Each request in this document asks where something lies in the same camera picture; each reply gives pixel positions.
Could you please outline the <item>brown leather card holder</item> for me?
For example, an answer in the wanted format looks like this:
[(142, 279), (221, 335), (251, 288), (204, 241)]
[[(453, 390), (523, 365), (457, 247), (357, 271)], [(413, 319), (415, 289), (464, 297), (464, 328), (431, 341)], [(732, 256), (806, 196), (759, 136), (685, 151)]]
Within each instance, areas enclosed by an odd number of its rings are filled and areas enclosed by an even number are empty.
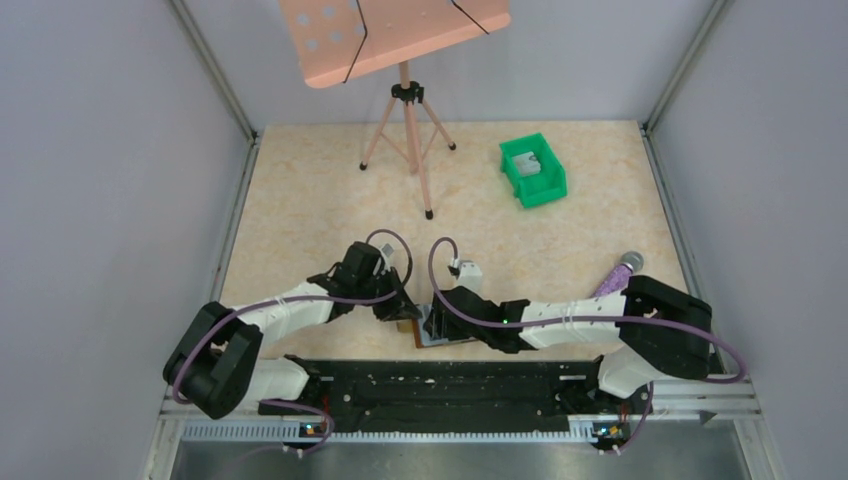
[(472, 337), (449, 339), (443, 334), (436, 334), (435, 336), (431, 335), (424, 328), (424, 323), (429, 317), (431, 311), (431, 305), (418, 304), (417, 308), (419, 309), (419, 316), (416, 319), (404, 319), (396, 322), (396, 330), (399, 333), (411, 335), (417, 349), (458, 345), (475, 341)]

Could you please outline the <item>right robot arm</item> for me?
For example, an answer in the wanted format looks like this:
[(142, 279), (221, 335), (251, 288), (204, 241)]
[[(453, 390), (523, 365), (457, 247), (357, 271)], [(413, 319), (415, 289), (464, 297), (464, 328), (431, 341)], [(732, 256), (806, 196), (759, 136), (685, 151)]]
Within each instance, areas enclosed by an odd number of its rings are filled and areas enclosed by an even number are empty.
[(609, 294), (548, 303), (496, 304), (457, 286), (435, 293), (427, 333), (475, 339), (508, 354), (565, 344), (618, 344), (596, 363), (590, 389), (627, 398), (643, 385), (674, 377), (703, 380), (710, 371), (712, 309), (652, 277), (637, 275)]

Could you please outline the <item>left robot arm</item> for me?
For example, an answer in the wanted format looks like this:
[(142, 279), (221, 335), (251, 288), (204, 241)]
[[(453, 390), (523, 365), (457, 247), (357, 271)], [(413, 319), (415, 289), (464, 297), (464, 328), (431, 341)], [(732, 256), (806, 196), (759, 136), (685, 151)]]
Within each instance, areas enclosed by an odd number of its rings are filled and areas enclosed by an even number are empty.
[(316, 372), (303, 360), (277, 360), (282, 371), (256, 371), (261, 354), (285, 336), (369, 307), (379, 321), (412, 319), (419, 310), (392, 264), (393, 248), (356, 241), (328, 271), (251, 305), (203, 305), (166, 361), (171, 397), (221, 419), (247, 401), (299, 399)]

